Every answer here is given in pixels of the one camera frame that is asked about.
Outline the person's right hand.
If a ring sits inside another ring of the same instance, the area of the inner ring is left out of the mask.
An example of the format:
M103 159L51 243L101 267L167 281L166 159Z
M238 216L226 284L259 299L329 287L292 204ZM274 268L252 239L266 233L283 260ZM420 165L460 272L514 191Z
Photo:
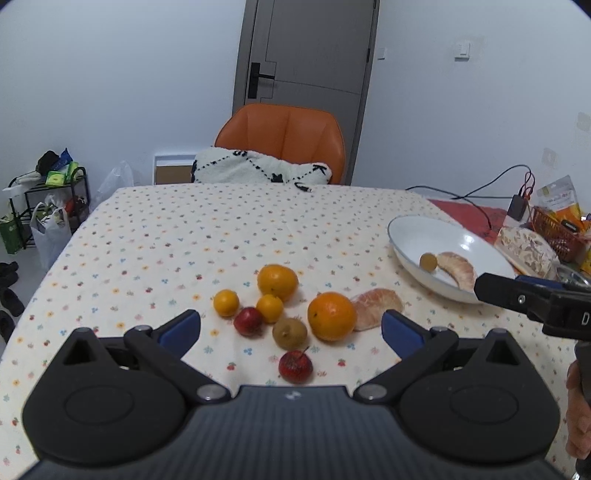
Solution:
M568 369L566 388L568 393L566 450L570 456L585 460L591 449L591 410L581 390L581 374L577 361L573 362Z

